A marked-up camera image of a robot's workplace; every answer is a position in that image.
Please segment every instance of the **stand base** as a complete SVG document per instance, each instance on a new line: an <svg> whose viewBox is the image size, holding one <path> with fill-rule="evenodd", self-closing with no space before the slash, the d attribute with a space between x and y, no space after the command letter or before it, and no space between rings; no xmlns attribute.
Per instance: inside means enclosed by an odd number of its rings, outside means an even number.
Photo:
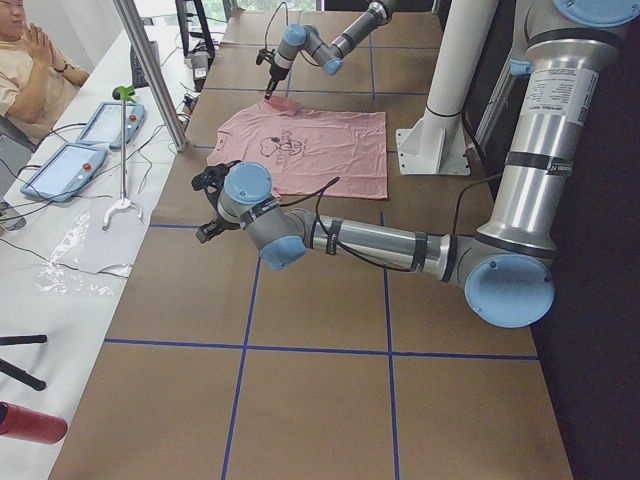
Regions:
<svg viewBox="0 0 640 480"><path fill-rule="evenodd" d="M445 130L433 142L424 142L422 119L413 129L396 130L398 162L402 175L469 175L471 170L465 157L467 150L462 126L458 125L451 148L443 158Z"/></svg>

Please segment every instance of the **dark background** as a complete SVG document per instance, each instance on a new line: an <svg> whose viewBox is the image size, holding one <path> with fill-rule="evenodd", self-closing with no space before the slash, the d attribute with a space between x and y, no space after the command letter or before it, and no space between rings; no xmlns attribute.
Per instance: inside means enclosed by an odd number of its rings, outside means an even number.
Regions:
<svg viewBox="0 0 640 480"><path fill-rule="evenodd" d="M400 1L428 11L431 1ZM451 1L442 2L446 23ZM367 0L325 1L364 11ZM510 46L503 0L467 99L475 131ZM602 72L552 229L556 300L531 330L575 480L640 478L640 20ZM503 169L526 80L518 80L485 152ZM492 184L496 193L498 183Z"/></svg>

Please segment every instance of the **red cylinder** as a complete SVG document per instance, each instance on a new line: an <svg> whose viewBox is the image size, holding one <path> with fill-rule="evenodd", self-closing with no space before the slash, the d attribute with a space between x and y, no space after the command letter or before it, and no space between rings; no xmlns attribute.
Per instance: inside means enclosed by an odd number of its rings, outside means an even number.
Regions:
<svg viewBox="0 0 640 480"><path fill-rule="evenodd" d="M67 433L64 418L0 402L0 435L39 443L56 443Z"/></svg>

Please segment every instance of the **tablet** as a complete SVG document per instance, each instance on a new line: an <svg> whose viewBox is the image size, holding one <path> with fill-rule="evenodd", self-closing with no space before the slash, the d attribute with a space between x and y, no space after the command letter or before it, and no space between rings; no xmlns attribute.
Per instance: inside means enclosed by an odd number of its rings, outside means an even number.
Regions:
<svg viewBox="0 0 640 480"><path fill-rule="evenodd" d="M81 145L108 143L109 148L120 149L121 112L120 102L102 102L80 132L76 143ZM127 103L126 113L126 143L129 143L142 125L145 109L139 103Z"/></svg>
<svg viewBox="0 0 640 480"><path fill-rule="evenodd" d="M37 200L65 202L91 181L106 156L101 148L65 143L20 192Z"/></svg>

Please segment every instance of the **person's arm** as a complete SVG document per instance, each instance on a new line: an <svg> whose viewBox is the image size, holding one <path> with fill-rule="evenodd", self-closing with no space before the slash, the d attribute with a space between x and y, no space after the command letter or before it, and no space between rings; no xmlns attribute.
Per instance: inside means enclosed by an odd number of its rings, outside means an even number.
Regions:
<svg viewBox="0 0 640 480"><path fill-rule="evenodd" d="M51 66L53 69L66 78L69 82L77 87L84 85L84 82L89 78L89 74L82 70L80 67L76 67L67 62L58 47L54 45L52 41L49 41L51 46Z"/></svg>
<svg viewBox="0 0 640 480"><path fill-rule="evenodd" d="M33 60L33 68L27 84L16 96L7 114L25 123L36 123L42 115L47 97L51 47L47 34L33 24L25 28L23 39Z"/></svg>

